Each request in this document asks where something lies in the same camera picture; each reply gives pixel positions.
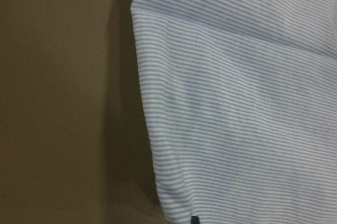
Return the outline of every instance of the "brown background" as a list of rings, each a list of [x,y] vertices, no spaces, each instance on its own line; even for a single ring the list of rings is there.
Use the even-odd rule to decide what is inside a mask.
[[[132,0],[0,0],[0,223],[165,223]]]

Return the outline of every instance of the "folded fabric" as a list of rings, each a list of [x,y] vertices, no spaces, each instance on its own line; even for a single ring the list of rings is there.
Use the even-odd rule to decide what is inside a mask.
[[[133,0],[169,223],[337,223],[337,0]]]

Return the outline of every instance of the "brown wall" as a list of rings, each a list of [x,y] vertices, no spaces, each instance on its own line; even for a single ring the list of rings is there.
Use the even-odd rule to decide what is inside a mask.
[[[163,221],[130,3],[0,0],[0,223]]]

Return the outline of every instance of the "blue and white striped cloth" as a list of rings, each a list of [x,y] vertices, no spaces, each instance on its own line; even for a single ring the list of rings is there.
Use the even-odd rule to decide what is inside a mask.
[[[133,0],[170,223],[337,223],[337,0]]]

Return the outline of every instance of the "horizontal stripe pattern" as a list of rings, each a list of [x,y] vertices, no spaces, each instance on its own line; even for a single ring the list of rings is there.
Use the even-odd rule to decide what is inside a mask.
[[[337,0],[133,0],[169,223],[337,223]]]

